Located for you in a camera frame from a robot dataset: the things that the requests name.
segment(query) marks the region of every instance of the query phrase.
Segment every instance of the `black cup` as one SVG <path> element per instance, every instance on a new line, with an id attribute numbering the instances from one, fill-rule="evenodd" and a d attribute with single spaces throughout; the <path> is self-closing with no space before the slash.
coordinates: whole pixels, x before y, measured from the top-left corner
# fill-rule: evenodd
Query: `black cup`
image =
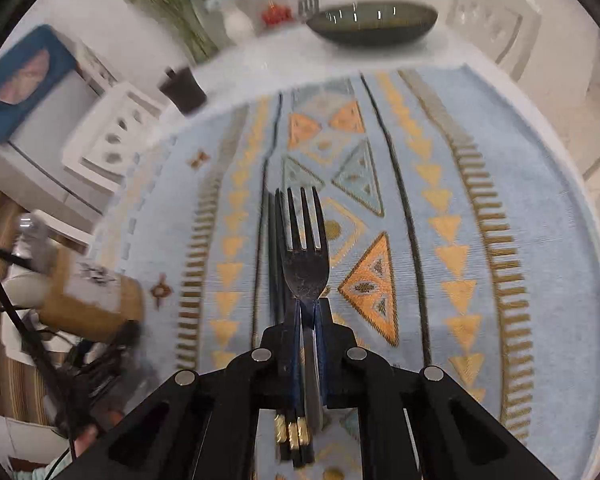
<path id="1" fill-rule="evenodd" d="M 206 94 L 196 83 L 188 66 L 174 72 L 167 70 L 168 79 L 158 88 L 184 115 L 190 114 L 206 103 Z"/>

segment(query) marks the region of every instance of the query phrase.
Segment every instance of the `table runner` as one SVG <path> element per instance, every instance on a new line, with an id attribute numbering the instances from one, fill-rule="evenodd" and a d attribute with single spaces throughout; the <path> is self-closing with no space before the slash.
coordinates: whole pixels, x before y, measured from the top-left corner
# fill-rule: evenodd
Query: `table runner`
<path id="1" fill-rule="evenodd" d="M 564 168 L 467 67 L 282 92 L 137 158 L 91 254 L 142 283 L 155 381 L 257 346 L 270 324 L 264 199 L 299 186 L 320 193 L 334 320 L 393 365 L 441 366 L 560 478 L 579 478 L 600 425 L 599 240 Z M 294 472 L 261 414 L 259 476 L 360 478 L 355 410 L 326 420 L 316 464 Z"/>

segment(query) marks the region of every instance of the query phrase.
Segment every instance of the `fork tines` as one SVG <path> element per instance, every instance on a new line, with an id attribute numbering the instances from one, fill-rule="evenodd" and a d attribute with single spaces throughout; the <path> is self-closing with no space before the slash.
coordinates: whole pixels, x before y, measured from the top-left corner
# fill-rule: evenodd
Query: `fork tines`
<path id="1" fill-rule="evenodd" d="M 294 196 L 291 192 L 291 188 L 288 187 L 286 189 L 287 201 L 288 201 L 288 210 L 289 210 L 289 221 L 291 224 L 291 248 L 289 249 L 286 244 L 286 237 L 284 236 L 284 226 L 282 225 L 282 216 L 278 216 L 278 226 L 279 233 L 278 235 L 280 240 L 284 244 L 283 247 L 287 251 L 307 251 L 307 252 L 321 252 L 327 251 L 327 234 L 324 229 L 324 217 L 322 216 L 322 206 L 320 205 L 320 198 L 318 197 L 318 192 L 315 189 L 315 186 L 312 186 L 312 191 L 314 192 L 314 206 L 315 206 L 315 217 L 318 223 L 318 239 L 320 240 L 320 248 L 315 246 L 314 239 L 314 230 L 311 226 L 311 217 L 309 215 L 309 205 L 306 201 L 306 193 L 304 192 L 304 187 L 300 188 L 300 197 L 302 200 L 302 220 L 304 221 L 304 238 L 306 239 L 306 249 L 302 248 L 300 244 L 300 229 L 298 228 L 298 217 L 296 216 L 296 206 L 294 205 Z M 282 203 L 284 199 L 282 198 L 282 193 L 280 190 L 276 191 L 276 206 L 282 211 Z"/>

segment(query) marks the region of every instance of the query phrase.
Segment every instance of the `bowl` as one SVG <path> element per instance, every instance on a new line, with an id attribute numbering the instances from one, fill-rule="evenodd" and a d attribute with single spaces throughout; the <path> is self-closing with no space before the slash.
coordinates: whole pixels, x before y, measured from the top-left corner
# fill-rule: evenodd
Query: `bowl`
<path id="1" fill-rule="evenodd" d="M 306 24 L 319 36 L 346 46 L 411 43 L 436 23 L 433 7 L 406 0 L 367 0 L 321 10 Z"/>

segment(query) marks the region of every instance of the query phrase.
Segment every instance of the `fork in background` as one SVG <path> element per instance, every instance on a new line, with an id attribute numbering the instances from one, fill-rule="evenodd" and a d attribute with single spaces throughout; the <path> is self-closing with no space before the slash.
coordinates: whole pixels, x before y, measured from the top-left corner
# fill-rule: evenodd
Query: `fork in background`
<path id="1" fill-rule="evenodd" d="M 291 248 L 289 249 L 286 244 L 282 213 L 283 197 L 280 190 L 276 191 L 276 235 L 278 238 L 278 247 L 282 255 L 282 267 L 286 284 L 300 303 L 302 347 L 304 349 L 304 406 L 306 408 L 308 427 L 313 434 L 316 434 L 322 429 L 322 401 L 320 398 L 318 361 L 313 330 L 314 308 L 317 306 L 316 303 L 320 294 L 327 285 L 330 264 L 322 207 L 320 206 L 318 192 L 315 187 L 312 189 L 320 248 L 316 248 L 315 246 L 314 232 L 304 188 L 300 189 L 300 195 L 306 248 L 303 249 L 300 243 L 300 230 L 298 228 L 298 218 L 296 217 L 296 208 L 291 188 L 287 189 L 291 226 Z"/>

